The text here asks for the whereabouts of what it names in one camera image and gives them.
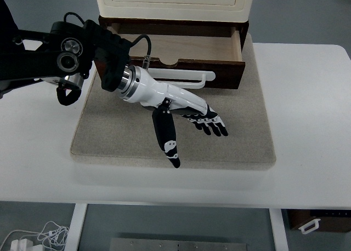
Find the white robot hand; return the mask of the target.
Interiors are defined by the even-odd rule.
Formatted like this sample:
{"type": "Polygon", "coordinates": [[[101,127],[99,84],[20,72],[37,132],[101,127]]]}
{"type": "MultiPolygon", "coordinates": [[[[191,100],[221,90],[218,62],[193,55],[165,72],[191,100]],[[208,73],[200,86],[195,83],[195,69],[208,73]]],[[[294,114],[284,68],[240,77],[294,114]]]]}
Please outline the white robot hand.
{"type": "MultiPolygon", "coordinates": [[[[119,86],[118,96],[129,103],[140,103],[144,107],[158,108],[168,100],[168,109],[177,114],[185,114],[196,129],[206,135],[228,136],[227,129],[220,116],[201,97],[172,84],[158,82],[148,70],[131,65],[125,68],[119,86]]],[[[178,157],[176,129],[173,117],[163,109],[155,109],[152,121],[160,149],[175,168],[180,167],[178,157]]]]}

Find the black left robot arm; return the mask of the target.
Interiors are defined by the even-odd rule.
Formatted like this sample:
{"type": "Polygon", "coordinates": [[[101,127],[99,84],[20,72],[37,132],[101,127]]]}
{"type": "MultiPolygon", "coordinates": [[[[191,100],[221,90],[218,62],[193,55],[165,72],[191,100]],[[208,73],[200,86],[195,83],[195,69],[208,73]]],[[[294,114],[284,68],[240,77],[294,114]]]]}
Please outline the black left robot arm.
{"type": "Polygon", "coordinates": [[[153,79],[148,56],[142,66],[131,65],[129,51],[134,45],[92,20],[82,20],[80,25],[58,21],[48,33],[21,30],[1,1],[1,94],[47,81],[56,85],[58,102],[69,106],[79,99],[92,63],[101,61],[105,64],[101,87],[152,111],[158,145],[178,168],[173,115],[186,118],[207,135],[227,136],[228,132],[204,99],[153,79]]]}

